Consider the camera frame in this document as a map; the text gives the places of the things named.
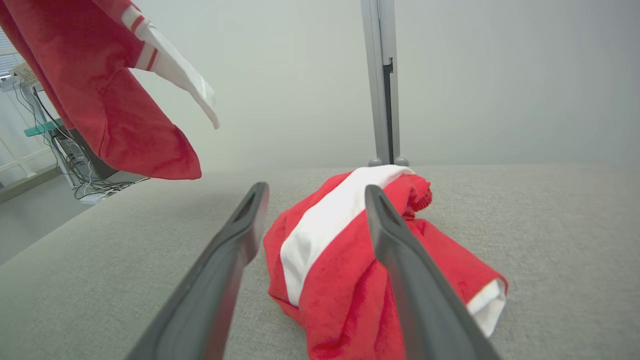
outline window blind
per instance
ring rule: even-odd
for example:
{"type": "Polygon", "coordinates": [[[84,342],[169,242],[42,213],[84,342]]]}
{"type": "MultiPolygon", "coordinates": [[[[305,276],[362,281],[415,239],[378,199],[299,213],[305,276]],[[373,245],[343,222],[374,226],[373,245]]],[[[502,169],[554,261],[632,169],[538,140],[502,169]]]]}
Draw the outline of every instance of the window blind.
{"type": "Polygon", "coordinates": [[[15,50],[4,31],[0,29],[0,79],[7,78],[9,71],[24,63],[24,58],[15,50]]]}

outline floor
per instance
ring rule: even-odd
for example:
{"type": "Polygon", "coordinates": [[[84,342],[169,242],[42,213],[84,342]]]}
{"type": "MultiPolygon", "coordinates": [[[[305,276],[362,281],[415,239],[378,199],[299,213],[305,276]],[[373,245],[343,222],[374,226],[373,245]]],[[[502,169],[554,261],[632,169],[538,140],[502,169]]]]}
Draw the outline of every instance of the floor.
{"type": "MultiPolygon", "coordinates": [[[[109,180],[141,178],[119,172],[109,180]]],[[[74,198],[74,192],[63,176],[0,204],[0,265],[90,207],[74,198]]]]}

